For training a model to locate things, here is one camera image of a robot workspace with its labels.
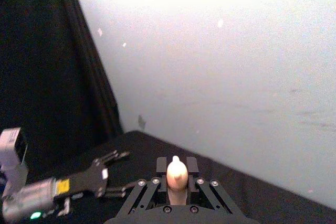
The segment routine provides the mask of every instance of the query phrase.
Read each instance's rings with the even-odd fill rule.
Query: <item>bolt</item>
[[[160,180],[159,180],[158,178],[154,178],[154,179],[152,179],[152,182],[153,182],[154,184],[157,184],[157,183],[160,182]]]
[[[169,214],[169,213],[172,211],[172,208],[169,207],[169,206],[165,206],[165,207],[163,208],[163,211],[164,211],[166,214]]]
[[[210,182],[212,186],[218,186],[218,181],[216,180],[213,180]]]
[[[201,184],[204,183],[204,180],[203,180],[202,178],[198,178],[198,179],[197,179],[197,183],[201,185]]]
[[[192,212],[193,214],[196,214],[196,213],[198,213],[198,208],[196,206],[192,206],[190,208],[190,212]]]
[[[139,186],[144,186],[144,184],[146,184],[146,182],[143,179],[138,181]]]

